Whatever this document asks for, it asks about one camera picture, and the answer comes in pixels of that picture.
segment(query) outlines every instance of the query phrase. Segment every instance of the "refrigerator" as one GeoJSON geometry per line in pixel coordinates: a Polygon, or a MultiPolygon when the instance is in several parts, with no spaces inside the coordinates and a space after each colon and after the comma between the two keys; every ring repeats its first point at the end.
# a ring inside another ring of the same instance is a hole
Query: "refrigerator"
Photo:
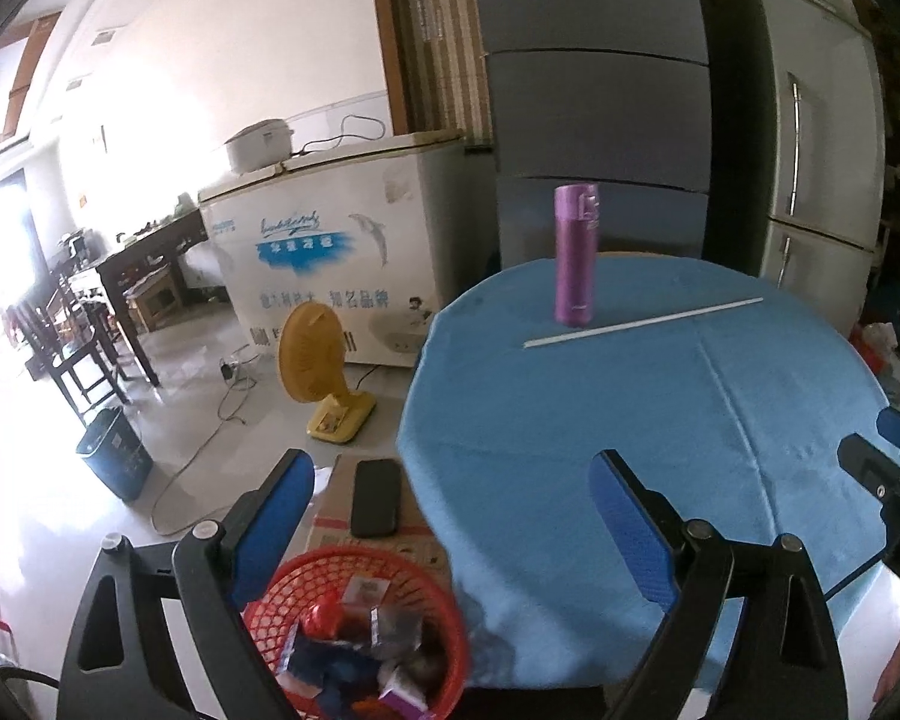
{"type": "Polygon", "coordinates": [[[883,194],[871,39],[827,0],[728,0],[714,37],[703,256],[799,296],[847,336],[883,194]]]}
{"type": "Polygon", "coordinates": [[[412,367],[434,314],[476,283],[493,209],[466,186],[456,131],[418,132],[295,157],[199,193],[237,319],[274,354],[309,300],[343,324],[348,362],[412,367]]]}

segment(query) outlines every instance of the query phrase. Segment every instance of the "round table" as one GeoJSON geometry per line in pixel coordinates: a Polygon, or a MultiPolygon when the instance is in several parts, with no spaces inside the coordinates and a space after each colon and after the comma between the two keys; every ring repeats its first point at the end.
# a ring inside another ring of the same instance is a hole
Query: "round table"
{"type": "MultiPolygon", "coordinates": [[[[797,298],[700,260],[597,261],[591,326],[763,296],[693,319],[524,349],[553,319],[554,261],[508,269],[434,319],[397,438],[450,557],[473,685],[626,678],[662,619],[597,515],[586,469],[616,449],[685,519],[725,538],[803,539],[824,589],[882,545],[879,507],[837,464],[887,400],[864,362],[797,298]]],[[[847,622],[869,583],[829,604],[847,622]]],[[[701,686],[714,688],[739,602],[701,686]]]]}

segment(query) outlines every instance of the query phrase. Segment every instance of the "refrigerator door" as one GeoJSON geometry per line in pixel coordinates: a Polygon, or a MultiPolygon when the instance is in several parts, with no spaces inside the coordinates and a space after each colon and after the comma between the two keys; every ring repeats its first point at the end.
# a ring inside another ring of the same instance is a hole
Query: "refrigerator door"
{"type": "Polygon", "coordinates": [[[760,277],[802,298],[844,337],[860,317],[874,255],[771,221],[760,277]]]}
{"type": "Polygon", "coordinates": [[[874,46],[812,1],[760,1],[778,105],[770,216],[873,248],[884,163],[874,46]]]}

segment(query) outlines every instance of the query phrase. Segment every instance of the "wooden beam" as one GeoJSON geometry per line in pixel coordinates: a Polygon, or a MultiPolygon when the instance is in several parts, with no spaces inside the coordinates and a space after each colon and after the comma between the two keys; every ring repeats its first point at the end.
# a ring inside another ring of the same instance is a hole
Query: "wooden beam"
{"type": "Polygon", "coordinates": [[[26,23],[17,23],[16,25],[9,26],[7,30],[0,36],[0,49],[5,49],[7,46],[12,46],[14,43],[26,40],[29,38],[29,33],[34,28],[34,20],[29,20],[26,23]]]}
{"type": "Polygon", "coordinates": [[[10,88],[10,98],[7,100],[7,115],[4,117],[4,131],[0,133],[0,143],[9,140],[17,134],[17,125],[20,124],[20,115],[24,110],[29,86],[31,81],[34,80],[37,63],[40,61],[40,56],[43,55],[43,50],[47,47],[50,33],[53,32],[56,20],[59,18],[59,13],[52,13],[49,16],[28,22],[29,32],[26,35],[26,45],[24,46],[23,55],[20,57],[20,64],[17,66],[17,74],[13,79],[13,86],[10,88]]]}
{"type": "Polygon", "coordinates": [[[377,30],[380,33],[380,52],[384,60],[386,96],[389,98],[394,135],[406,135],[410,132],[410,112],[407,110],[400,45],[396,36],[394,4],[392,0],[373,1],[377,11],[377,30]]]}

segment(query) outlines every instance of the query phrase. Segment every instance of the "purple thermos bottle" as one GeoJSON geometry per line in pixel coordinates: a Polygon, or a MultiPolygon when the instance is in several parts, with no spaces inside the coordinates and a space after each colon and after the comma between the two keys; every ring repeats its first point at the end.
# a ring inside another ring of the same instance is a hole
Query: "purple thermos bottle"
{"type": "Polygon", "coordinates": [[[593,319],[593,269],[600,230],[595,184],[566,184],[554,192],[557,217],[557,322],[584,327],[593,319]]]}

